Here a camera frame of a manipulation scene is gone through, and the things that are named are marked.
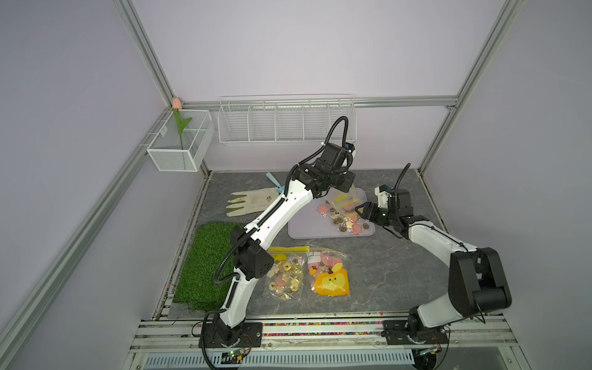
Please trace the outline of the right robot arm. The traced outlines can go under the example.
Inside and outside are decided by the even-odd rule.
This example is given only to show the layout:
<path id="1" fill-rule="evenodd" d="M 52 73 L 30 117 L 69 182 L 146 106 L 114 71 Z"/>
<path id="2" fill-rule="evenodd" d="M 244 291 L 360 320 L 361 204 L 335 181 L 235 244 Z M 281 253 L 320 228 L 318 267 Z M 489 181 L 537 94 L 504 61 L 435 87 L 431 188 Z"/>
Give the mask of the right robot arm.
<path id="1" fill-rule="evenodd" d="M 397 329 L 419 344 L 454 322 L 473 317 L 485 322 L 485 314 L 509 308 L 512 296 L 496 250 L 465 243 L 414 214 L 411 194 L 401 188 L 409 168 L 405 165 L 394 186 L 375 189 L 376 203 L 367 201 L 355 207 L 355 212 L 359 218 L 424 248 L 449 269 L 446 293 L 411 308 L 407 322 Z"/>

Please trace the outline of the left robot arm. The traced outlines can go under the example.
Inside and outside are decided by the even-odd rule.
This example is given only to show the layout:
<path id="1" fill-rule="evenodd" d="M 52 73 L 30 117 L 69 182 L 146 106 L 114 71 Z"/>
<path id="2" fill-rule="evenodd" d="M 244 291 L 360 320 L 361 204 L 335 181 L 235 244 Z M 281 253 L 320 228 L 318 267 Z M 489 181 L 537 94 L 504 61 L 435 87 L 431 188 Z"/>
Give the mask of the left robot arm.
<path id="1" fill-rule="evenodd" d="M 350 171 L 355 146 L 347 141 L 349 119 L 340 116 L 331 125 L 321 148 L 297 162 L 288 172 L 284 191 L 258 217 L 231 233 L 231 249 L 214 271 L 214 283 L 231 282 L 220 309 L 209 311 L 202 328 L 204 337 L 212 331 L 225 345 L 234 345 L 242 336 L 246 309 L 258 280 L 274 265 L 268 253 L 279 231 L 312 200 L 331 189 L 346 192 L 355 175 Z"/>

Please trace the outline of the clear ziploc bag of cookies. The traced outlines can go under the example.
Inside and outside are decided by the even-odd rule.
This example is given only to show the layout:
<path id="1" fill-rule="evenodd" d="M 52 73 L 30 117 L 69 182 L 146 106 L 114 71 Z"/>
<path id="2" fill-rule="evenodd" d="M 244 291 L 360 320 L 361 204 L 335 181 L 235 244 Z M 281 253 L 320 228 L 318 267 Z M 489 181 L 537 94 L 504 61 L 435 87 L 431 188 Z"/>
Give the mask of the clear ziploc bag of cookies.
<path id="1" fill-rule="evenodd" d="M 328 215 L 331 218 L 350 219 L 358 216 L 355 208 L 363 203 L 361 190 L 352 186 L 348 192 L 331 189 L 325 197 Z"/>

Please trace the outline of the ziploc bag with yellow toy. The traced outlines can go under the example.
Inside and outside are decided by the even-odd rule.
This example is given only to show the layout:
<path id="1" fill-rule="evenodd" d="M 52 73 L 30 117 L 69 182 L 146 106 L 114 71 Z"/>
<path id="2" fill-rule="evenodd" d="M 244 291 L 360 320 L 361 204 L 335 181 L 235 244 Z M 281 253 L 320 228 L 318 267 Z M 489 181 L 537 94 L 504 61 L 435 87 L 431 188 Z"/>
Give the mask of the ziploc bag with yellow toy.
<path id="1" fill-rule="evenodd" d="M 311 290 L 326 297 L 350 296 L 346 256 L 334 250 L 310 251 L 307 254 Z"/>

